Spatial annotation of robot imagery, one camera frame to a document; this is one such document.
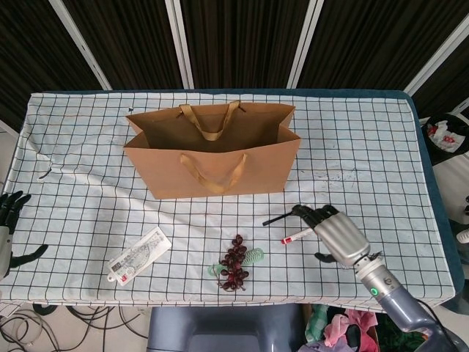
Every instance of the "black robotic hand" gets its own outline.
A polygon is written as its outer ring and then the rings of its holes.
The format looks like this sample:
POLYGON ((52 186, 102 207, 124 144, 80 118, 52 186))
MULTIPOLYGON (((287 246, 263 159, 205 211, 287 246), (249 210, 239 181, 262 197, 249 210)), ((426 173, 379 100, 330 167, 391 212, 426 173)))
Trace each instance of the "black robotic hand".
POLYGON ((41 257, 48 248, 47 244, 43 244, 34 253, 13 257, 12 237, 21 209, 30 199, 31 194, 24 196, 22 191, 11 195, 6 193, 0 197, 0 279, 7 276, 11 268, 17 268, 41 257))

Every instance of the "bag handle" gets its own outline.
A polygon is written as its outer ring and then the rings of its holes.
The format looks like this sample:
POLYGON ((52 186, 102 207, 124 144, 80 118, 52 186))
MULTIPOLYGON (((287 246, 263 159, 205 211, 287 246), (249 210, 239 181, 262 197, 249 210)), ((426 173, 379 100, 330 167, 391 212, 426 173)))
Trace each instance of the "bag handle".
POLYGON ((247 157, 248 155, 244 153, 240 162, 234 168, 227 186, 219 185, 218 183, 208 180, 207 178, 202 176, 200 171, 196 168, 192 160, 186 154, 181 154, 180 162, 182 165, 185 166, 185 168, 189 171, 192 177, 195 178, 196 181, 200 183, 202 186, 204 186, 206 189, 216 194, 223 194, 227 192, 231 187, 233 187, 240 180, 244 172, 244 166, 245 166, 247 157))
POLYGON ((197 120, 197 117, 194 114, 191 106, 189 104, 179 105, 184 116, 197 127, 197 129, 200 131, 200 133, 203 135, 203 137, 207 141, 216 141, 217 139, 221 137, 221 134, 223 133, 225 127, 229 124, 229 121, 232 119, 233 111, 236 110, 239 106, 240 106, 240 102, 238 100, 232 101, 228 105, 228 110, 226 111, 225 118, 223 121, 223 126, 221 127, 220 131, 206 132, 202 130, 202 127, 200 126, 200 122, 197 120))

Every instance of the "pink cloth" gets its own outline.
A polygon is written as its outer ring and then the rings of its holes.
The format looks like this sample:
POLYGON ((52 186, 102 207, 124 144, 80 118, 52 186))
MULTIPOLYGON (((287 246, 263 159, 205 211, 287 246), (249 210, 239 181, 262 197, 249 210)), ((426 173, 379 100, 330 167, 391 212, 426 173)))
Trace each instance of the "pink cloth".
POLYGON ((357 325, 361 331, 360 351, 377 352, 376 342, 367 334, 370 327, 378 325, 376 315, 372 312, 362 312, 359 310, 346 309, 345 315, 336 314, 329 325, 324 328, 325 345, 334 346, 337 341, 345 335, 350 325, 357 325))

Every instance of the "grapes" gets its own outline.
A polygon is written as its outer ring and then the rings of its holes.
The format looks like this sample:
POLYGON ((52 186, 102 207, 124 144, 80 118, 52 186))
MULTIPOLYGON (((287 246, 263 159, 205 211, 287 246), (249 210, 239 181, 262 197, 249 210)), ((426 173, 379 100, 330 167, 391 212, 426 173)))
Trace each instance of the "grapes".
POLYGON ((238 288, 245 290, 243 280, 249 276, 249 273, 243 270, 242 263, 248 249, 242 243, 243 237, 236 235, 236 238, 232 240, 233 247, 228 249, 224 259, 220 261, 221 265, 226 266, 226 269, 220 272, 222 276, 227 276, 226 282, 223 284, 219 283, 220 287, 225 291, 237 290, 238 288))

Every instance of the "floor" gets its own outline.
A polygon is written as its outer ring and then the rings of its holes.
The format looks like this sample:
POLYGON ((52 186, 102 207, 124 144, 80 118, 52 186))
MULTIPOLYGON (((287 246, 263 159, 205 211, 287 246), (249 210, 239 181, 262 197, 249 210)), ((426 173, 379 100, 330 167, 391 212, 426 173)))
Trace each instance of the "floor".
MULTIPOLYGON (((7 175, 8 168, 12 154, 15 149, 15 138, 0 129, 0 187, 3 187, 4 179, 7 175)), ((469 266, 465 267, 466 278, 469 278, 469 266)), ((24 304, 23 309, 31 309, 30 304, 24 304)), ((92 310, 88 307, 77 307, 79 312, 90 313, 92 310)), ((449 310, 436 307, 435 311, 438 317, 442 320, 443 325, 458 334, 467 344, 469 344, 469 316, 458 315, 449 310)), ((130 320, 136 315, 138 318, 129 323, 130 327, 137 331, 139 334, 148 335, 149 329, 149 315, 150 309, 139 309, 136 307, 124 307, 123 313, 126 320, 130 320)), ((86 324, 71 315, 66 307, 58 307, 58 309, 51 315, 44 317, 53 333, 57 338, 60 349, 68 349, 77 346, 86 332, 86 324)), ((97 326, 104 326, 104 318, 95 322, 97 326)), ((119 310, 116 307, 109 313, 107 327, 117 326, 122 323, 119 316, 119 310)), ((40 331, 33 323, 29 324, 28 337, 35 338, 35 335, 40 331)), ((5 331, 12 332, 16 329, 14 323, 8 323, 4 327, 5 331)), ((21 335, 24 332, 24 325, 18 326, 18 333, 21 335)), ((83 343, 76 348, 76 352, 94 352, 103 351, 103 338, 105 341, 105 351, 132 351, 143 352, 146 350, 147 341, 144 338, 138 337, 131 332, 126 326, 117 329, 110 329, 106 331, 106 336, 103 336, 103 331, 98 329, 90 329, 83 343)), ((20 351, 15 349, 15 345, 10 345, 2 338, 0 338, 0 351, 20 351)), ((50 340, 45 333, 42 333, 32 345, 27 345, 25 349, 28 352, 46 352, 54 350, 50 340)))

